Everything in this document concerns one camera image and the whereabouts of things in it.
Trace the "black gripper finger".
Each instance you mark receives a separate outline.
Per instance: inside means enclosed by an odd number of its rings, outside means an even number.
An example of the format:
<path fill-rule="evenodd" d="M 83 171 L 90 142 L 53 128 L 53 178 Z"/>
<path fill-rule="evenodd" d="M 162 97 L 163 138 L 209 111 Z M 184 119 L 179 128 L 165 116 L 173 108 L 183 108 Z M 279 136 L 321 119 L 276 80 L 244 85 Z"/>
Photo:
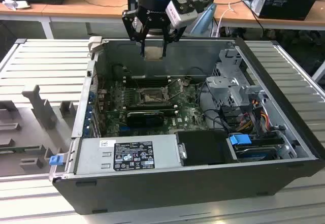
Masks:
<path fill-rule="evenodd" d="M 175 29 L 172 33 L 169 33 L 166 27 L 162 28 L 163 33 L 163 48 L 162 57 L 166 57 L 167 45 L 172 42 L 178 42 L 186 30 L 186 26 Z"/>
<path fill-rule="evenodd" d="M 137 18 L 141 22 L 142 27 L 137 31 L 133 26 L 134 20 Z M 141 44 L 140 55 L 144 57 L 145 39 L 150 30 L 151 16 L 147 9 L 124 10 L 122 12 L 122 21 L 126 32 L 131 41 L 136 41 Z"/>

